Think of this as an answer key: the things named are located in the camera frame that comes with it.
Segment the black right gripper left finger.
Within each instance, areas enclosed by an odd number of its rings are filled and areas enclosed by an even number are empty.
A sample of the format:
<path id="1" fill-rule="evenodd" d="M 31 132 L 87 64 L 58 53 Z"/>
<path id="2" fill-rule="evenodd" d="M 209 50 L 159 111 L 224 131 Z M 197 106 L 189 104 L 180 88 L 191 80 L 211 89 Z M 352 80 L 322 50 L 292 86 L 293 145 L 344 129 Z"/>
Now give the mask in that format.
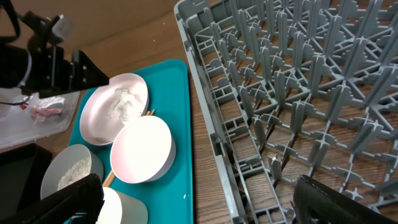
<path id="1" fill-rule="evenodd" d="M 103 205 L 102 181 L 99 175 L 90 174 L 1 223 L 64 223 L 78 213 L 83 215 L 81 223 L 96 223 Z"/>

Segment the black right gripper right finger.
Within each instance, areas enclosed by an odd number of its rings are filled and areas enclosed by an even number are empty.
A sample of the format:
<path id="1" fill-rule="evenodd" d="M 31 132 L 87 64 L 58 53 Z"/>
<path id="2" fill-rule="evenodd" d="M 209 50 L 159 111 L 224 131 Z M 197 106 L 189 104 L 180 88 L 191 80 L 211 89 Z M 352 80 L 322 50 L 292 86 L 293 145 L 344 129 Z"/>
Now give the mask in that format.
<path id="1" fill-rule="evenodd" d="M 397 224 L 307 175 L 294 188 L 294 210 L 299 224 Z"/>

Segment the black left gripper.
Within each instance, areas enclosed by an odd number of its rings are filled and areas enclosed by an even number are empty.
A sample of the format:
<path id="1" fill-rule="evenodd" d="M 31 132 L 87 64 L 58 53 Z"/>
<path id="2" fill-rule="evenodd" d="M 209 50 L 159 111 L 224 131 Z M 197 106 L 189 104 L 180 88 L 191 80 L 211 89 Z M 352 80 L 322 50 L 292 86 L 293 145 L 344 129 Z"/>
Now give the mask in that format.
<path id="1" fill-rule="evenodd" d="M 64 15 L 49 19 L 29 11 L 18 18 L 34 31 L 27 44 L 32 67 L 24 91 L 47 98 L 109 84 L 108 76 L 83 51 L 73 51 L 70 61 L 64 59 L 59 44 L 72 31 L 72 23 Z"/>

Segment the white tissue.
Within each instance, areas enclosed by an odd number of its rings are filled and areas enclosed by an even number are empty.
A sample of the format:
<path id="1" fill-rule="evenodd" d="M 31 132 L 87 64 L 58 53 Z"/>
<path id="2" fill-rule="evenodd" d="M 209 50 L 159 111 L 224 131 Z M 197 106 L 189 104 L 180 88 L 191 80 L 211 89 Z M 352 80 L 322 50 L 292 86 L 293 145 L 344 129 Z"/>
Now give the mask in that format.
<path id="1" fill-rule="evenodd" d="M 44 99 L 39 99 L 36 107 L 37 108 L 49 108 L 53 105 L 63 105 L 65 102 L 64 97 L 61 96 L 53 96 L 53 97 L 49 97 L 49 98 L 44 98 Z"/>
<path id="2" fill-rule="evenodd" d="M 128 89 L 117 88 L 114 98 L 108 108 L 109 118 L 119 118 L 124 124 L 141 116 L 144 104 L 139 100 L 137 94 L 132 94 Z"/>

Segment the white rice pile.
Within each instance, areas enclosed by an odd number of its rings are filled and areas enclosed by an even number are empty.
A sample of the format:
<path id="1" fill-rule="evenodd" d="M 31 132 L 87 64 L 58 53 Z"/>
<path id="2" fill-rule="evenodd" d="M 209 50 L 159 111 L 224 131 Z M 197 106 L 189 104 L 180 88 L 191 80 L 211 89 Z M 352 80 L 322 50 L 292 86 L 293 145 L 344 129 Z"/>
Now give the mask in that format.
<path id="1" fill-rule="evenodd" d="M 57 190 L 61 190 L 74 182 L 86 177 L 90 174 L 91 159 L 89 157 L 83 158 L 76 162 L 67 172 L 61 177 Z"/>

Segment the white cup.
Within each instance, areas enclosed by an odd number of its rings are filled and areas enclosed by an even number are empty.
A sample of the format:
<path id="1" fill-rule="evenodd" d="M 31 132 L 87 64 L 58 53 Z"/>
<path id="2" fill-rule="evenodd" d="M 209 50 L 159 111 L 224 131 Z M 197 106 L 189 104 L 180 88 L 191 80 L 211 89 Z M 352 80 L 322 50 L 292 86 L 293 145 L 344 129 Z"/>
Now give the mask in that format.
<path id="1" fill-rule="evenodd" d="M 140 200 L 109 187 L 103 187 L 104 204 L 96 224 L 147 224 L 149 213 Z"/>

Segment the red snack wrapper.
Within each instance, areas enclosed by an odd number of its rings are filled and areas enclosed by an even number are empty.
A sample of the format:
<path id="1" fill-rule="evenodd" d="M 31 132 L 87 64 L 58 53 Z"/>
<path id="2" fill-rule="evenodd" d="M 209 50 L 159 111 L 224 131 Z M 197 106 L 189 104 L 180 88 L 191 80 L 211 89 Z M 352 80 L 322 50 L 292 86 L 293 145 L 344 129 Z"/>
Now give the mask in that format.
<path id="1" fill-rule="evenodd" d="M 29 115 L 33 120 L 52 119 L 56 116 L 61 116 L 64 105 L 61 103 L 54 104 L 38 104 L 38 103 L 23 103 L 19 105 L 21 110 L 29 110 Z"/>

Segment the grey bowl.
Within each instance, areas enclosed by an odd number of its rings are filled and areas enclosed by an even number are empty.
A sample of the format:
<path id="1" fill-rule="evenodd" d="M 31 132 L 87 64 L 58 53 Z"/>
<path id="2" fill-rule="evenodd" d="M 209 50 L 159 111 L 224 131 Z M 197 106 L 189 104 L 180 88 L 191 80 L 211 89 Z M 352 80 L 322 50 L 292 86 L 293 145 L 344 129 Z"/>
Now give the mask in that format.
<path id="1" fill-rule="evenodd" d="M 98 174 L 103 179 L 104 168 L 99 157 L 82 144 L 68 146 L 47 168 L 40 188 L 40 198 L 48 197 L 89 174 Z"/>

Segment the white bowl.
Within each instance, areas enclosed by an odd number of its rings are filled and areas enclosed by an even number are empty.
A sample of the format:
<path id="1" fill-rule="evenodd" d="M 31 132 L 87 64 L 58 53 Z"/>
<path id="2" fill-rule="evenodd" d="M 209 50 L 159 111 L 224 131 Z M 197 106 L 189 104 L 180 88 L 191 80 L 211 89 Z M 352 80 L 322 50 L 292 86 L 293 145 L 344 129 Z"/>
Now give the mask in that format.
<path id="1" fill-rule="evenodd" d="M 156 116 L 141 116 L 123 127 L 110 154 L 115 176 L 129 184 L 152 182 L 172 167 L 176 145 L 167 123 Z"/>

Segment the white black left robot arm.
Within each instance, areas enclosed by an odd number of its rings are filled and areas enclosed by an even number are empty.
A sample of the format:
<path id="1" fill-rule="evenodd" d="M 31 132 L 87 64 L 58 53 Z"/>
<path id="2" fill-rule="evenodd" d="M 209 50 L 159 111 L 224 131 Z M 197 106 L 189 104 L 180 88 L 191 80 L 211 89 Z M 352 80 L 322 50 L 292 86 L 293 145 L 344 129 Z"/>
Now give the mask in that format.
<path id="1" fill-rule="evenodd" d="M 21 16 L 10 0 L 1 1 L 1 8 L 15 31 L 1 37 L 1 88 L 48 98 L 109 84 L 108 76 L 83 51 L 74 51 L 70 62 L 64 59 L 58 44 L 66 39 L 71 24 L 63 15 L 45 19 L 29 11 Z M 20 37 L 20 22 L 34 31 L 26 49 L 11 45 Z"/>

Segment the grey dishwasher rack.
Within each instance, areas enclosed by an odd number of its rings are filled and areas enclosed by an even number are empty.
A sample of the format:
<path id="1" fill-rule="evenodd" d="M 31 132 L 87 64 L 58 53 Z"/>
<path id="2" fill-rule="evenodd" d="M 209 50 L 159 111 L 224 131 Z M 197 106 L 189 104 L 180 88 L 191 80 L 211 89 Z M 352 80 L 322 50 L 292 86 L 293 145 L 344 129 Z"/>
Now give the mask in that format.
<path id="1" fill-rule="evenodd" d="M 397 218 L 396 1 L 174 13 L 233 223 L 295 223 L 301 175 Z"/>

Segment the clear plastic bin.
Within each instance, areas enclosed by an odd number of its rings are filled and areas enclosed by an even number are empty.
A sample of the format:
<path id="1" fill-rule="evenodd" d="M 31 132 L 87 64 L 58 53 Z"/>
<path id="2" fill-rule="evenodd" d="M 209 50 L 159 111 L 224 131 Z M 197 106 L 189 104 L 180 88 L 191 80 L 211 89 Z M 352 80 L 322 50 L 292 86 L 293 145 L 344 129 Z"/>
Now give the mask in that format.
<path id="1" fill-rule="evenodd" d="M 51 136 L 66 130 L 73 118 L 80 92 L 64 95 L 64 108 L 61 116 L 52 119 L 33 120 L 29 110 L 21 110 L 23 103 L 37 103 L 39 95 L 30 97 L 21 94 L 20 89 L 1 89 L 1 148 Z"/>

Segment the white round plate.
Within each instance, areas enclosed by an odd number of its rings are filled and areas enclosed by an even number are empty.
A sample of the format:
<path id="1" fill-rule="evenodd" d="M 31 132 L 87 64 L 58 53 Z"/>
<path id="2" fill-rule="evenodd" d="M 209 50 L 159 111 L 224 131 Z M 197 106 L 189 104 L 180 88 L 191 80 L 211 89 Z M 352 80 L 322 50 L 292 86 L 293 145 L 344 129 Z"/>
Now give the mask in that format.
<path id="1" fill-rule="evenodd" d="M 138 95 L 144 104 L 141 116 L 147 111 L 149 91 L 142 77 L 134 73 L 124 73 L 111 78 L 108 85 L 101 86 L 93 92 L 83 107 L 80 132 L 86 142 L 96 146 L 111 144 L 120 130 L 131 122 L 124 124 L 119 118 L 109 118 L 107 115 L 117 88 L 125 88 Z"/>

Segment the black plastic tray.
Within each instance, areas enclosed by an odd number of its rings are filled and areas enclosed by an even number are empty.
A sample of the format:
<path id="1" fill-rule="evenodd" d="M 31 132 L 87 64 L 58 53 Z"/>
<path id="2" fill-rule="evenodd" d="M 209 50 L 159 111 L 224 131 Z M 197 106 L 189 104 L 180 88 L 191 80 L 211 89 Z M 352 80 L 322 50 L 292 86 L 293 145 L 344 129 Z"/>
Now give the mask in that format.
<path id="1" fill-rule="evenodd" d="M 52 153 L 28 144 L 1 153 L 1 220 L 40 200 L 40 188 Z"/>

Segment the teal serving tray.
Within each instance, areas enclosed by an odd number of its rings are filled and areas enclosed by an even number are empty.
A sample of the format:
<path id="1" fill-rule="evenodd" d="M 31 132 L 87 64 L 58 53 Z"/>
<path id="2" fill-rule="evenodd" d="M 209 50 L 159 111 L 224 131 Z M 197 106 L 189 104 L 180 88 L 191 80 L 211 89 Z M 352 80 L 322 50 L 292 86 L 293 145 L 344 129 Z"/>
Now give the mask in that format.
<path id="1" fill-rule="evenodd" d="M 128 184 L 115 179 L 111 188 L 134 197 L 147 207 L 149 223 L 193 223 L 193 143 L 189 74 L 185 62 L 166 60 L 135 71 L 149 91 L 149 110 L 170 129 L 176 155 L 159 179 Z"/>

